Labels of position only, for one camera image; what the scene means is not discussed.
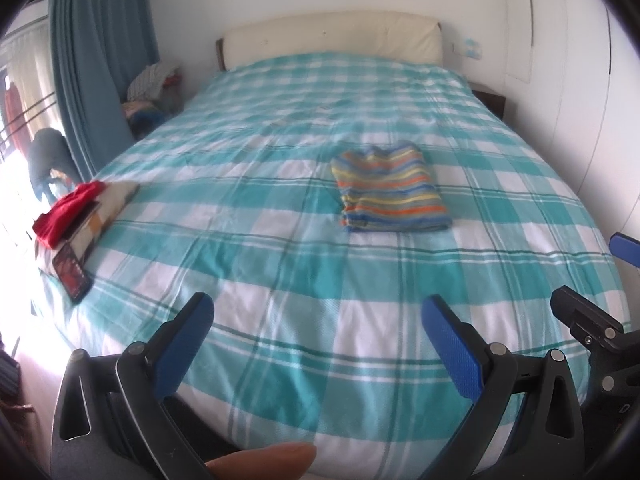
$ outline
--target teal and white checkered bedspread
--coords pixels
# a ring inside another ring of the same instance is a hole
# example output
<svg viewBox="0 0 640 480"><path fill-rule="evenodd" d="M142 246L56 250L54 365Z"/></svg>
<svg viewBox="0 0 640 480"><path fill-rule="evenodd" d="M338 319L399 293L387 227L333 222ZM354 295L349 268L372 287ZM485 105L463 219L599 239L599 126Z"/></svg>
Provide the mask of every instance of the teal and white checkered bedspread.
<svg viewBox="0 0 640 480"><path fill-rule="evenodd" d="M452 228L349 234L331 159L401 139L424 153ZM430 294L489 342L562 349L581 395L587 355L551 292L567 284L628 321L574 193L436 66L313 54L223 73L99 177L142 186L88 260L87 297L71 306L46 280L43 315L92 354L119 352L210 294L181 393L241 447L315 442L317 474L414 479L464 417L420 326Z"/></svg>

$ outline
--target red garment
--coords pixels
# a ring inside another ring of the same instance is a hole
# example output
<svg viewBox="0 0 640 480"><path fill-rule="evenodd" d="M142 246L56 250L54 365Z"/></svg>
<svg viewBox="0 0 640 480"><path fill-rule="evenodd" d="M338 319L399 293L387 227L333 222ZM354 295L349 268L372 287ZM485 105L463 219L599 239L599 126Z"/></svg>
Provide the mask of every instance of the red garment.
<svg viewBox="0 0 640 480"><path fill-rule="evenodd" d="M33 223L33 232L38 240L53 249L66 228L76 219L78 214L95 197L103 192L104 182L94 180L88 184L79 184L71 193L66 194L58 200L51 211L38 217Z"/></svg>
<svg viewBox="0 0 640 480"><path fill-rule="evenodd" d="M4 106L6 120L8 121L7 134L10 136L9 140L26 158L27 152L31 147L31 133L24 118L24 113L22 113L20 92L13 82L9 85L9 89L4 92Z"/></svg>

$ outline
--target brown nightstand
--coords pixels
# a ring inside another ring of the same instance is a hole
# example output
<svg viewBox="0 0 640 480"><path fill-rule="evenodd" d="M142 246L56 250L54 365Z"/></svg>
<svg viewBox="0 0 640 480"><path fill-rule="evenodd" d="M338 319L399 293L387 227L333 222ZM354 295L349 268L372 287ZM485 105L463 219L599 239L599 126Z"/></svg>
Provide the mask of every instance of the brown nightstand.
<svg viewBox="0 0 640 480"><path fill-rule="evenodd" d="M469 83L469 86L471 86L471 91L480 102L486 106L493 115L502 120L504 116L504 104L507 101L505 96L499 95L490 88L478 83Z"/></svg>

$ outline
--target wall outlet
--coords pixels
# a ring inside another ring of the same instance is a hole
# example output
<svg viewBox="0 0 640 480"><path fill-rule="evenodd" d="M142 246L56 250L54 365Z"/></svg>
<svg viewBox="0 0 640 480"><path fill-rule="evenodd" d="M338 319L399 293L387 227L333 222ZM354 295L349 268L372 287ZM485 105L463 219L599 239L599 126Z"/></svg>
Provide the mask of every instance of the wall outlet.
<svg viewBox="0 0 640 480"><path fill-rule="evenodd" d="M482 59L482 47L480 43L471 38L462 42L453 43L453 52L459 56L470 57L472 59Z"/></svg>

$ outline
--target white sheer curtain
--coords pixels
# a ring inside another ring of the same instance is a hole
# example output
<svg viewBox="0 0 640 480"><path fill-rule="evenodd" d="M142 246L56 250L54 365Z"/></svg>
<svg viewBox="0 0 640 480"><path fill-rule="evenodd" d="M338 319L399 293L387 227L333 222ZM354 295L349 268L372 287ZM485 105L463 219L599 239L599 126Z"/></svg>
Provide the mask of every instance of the white sheer curtain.
<svg viewBox="0 0 640 480"><path fill-rule="evenodd" d="M34 105L54 91L49 41L49 20L45 18L27 26L0 46L0 61L6 67L9 80L15 83L22 109ZM51 126L62 131L58 106L44 110L56 100L56 95L37 104L27 113L26 120L33 136L39 129Z"/></svg>

